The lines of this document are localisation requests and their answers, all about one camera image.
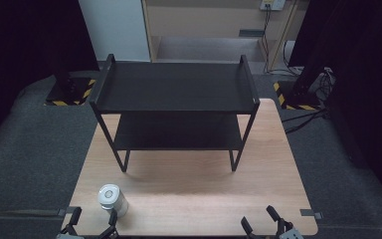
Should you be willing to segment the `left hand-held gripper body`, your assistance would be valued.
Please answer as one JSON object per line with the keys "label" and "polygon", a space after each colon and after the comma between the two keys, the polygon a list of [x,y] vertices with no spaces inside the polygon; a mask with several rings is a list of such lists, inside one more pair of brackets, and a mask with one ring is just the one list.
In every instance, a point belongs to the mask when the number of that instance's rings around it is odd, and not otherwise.
{"label": "left hand-held gripper body", "polygon": [[[85,236],[73,235],[69,233],[59,233],[55,239],[87,239]],[[97,236],[93,236],[91,239],[119,239],[119,233],[114,226],[109,226],[103,232]]]}

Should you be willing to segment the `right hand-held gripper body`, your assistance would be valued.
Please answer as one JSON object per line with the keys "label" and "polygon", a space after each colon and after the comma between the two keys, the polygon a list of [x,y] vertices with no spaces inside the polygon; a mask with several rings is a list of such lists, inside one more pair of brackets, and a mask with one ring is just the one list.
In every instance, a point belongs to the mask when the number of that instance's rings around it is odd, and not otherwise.
{"label": "right hand-held gripper body", "polygon": [[[249,239],[267,239],[262,236],[253,233],[253,237],[248,237]],[[293,227],[293,224],[285,221],[285,225],[281,226],[278,224],[278,230],[274,239],[303,239],[303,236],[299,233],[297,229]]]}

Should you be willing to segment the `white cylindrical can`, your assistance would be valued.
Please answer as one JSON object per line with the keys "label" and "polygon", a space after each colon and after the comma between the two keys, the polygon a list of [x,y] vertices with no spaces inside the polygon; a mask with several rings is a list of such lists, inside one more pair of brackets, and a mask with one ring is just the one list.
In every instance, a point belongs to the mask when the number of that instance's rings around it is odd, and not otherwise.
{"label": "white cylindrical can", "polygon": [[115,184],[103,185],[98,192],[97,201],[108,213],[115,210],[118,217],[123,217],[128,210],[128,201]]}

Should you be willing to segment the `dark grey tape strip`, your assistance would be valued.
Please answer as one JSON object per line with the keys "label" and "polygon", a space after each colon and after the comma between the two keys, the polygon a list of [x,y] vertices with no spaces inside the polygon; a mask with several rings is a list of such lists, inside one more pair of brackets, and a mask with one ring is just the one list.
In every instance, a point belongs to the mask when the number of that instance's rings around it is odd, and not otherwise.
{"label": "dark grey tape strip", "polygon": [[78,208],[81,209],[79,206],[68,206],[67,208],[58,209],[57,216],[65,217],[67,214],[73,214]]}
{"label": "dark grey tape strip", "polygon": [[300,209],[301,216],[311,216],[316,220],[323,219],[323,214],[321,212],[314,212],[312,209]]}

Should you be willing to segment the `black stand base striped tape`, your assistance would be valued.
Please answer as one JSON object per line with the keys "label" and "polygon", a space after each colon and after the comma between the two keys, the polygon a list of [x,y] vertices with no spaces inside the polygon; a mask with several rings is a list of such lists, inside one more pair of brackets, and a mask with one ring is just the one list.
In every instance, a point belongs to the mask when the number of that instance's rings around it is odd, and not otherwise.
{"label": "black stand base striped tape", "polygon": [[321,103],[315,93],[298,93],[293,89],[294,82],[278,81],[274,89],[284,110],[315,111],[321,109]]}
{"label": "black stand base striped tape", "polygon": [[46,106],[81,106],[92,91],[96,80],[91,78],[70,78],[66,84],[56,82],[49,92]]}

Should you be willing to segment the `black two-tier shelf rack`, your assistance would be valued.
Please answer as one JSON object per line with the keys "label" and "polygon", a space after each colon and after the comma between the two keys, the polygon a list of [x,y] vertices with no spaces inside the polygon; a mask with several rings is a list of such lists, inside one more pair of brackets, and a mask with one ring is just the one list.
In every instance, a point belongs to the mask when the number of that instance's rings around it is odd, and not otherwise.
{"label": "black two-tier shelf rack", "polygon": [[235,64],[118,62],[89,103],[119,168],[133,150],[226,150],[238,168],[261,104],[246,56]]}

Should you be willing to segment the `dark curtain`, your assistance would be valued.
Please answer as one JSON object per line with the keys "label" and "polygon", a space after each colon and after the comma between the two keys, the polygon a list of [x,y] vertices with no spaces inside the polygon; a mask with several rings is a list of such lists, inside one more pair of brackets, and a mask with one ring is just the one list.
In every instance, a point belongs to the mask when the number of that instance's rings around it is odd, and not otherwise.
{"label": "dark curtain", "polygon": [[382,0],[309,0],[290,63],[303,67],[298,93],[332,70],[326,106],[336,130],[352,162],[382,184]]}
{"label": "dark curtain", "polygon": [[19,92],[53,75],[96,71],[96,54],[79,0],[0,0],[0,125]]}

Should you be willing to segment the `grey strip in cabinet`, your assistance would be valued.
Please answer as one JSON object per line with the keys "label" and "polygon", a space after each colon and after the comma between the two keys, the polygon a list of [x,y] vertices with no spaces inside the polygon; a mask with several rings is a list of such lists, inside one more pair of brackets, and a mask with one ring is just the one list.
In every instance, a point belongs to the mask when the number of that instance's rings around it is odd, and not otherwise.
{"label": "grey strip in cabinet", "polygon": [[265,31],[259,30],[259,29],[241,29],[239,31],[240,37],[261,38],[264,35],[265,35]]}

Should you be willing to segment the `white panel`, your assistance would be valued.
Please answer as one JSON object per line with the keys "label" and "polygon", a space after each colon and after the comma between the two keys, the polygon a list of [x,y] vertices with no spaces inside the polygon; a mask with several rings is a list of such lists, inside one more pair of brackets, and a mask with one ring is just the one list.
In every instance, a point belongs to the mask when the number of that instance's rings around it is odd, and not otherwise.
{"label": "white panel", "polygon": [[149,62],[141,0],[79,0],[95,56],[114,54],[118,61]]}

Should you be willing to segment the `white wall socket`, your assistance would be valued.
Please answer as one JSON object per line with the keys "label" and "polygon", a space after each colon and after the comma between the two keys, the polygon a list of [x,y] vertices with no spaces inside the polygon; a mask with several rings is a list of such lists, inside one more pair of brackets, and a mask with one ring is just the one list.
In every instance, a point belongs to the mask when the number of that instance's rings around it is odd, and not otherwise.
{"label": "white wall socket", "polygon": [[282,11],[286,0],[262,0],[260,4],[261,10]]}

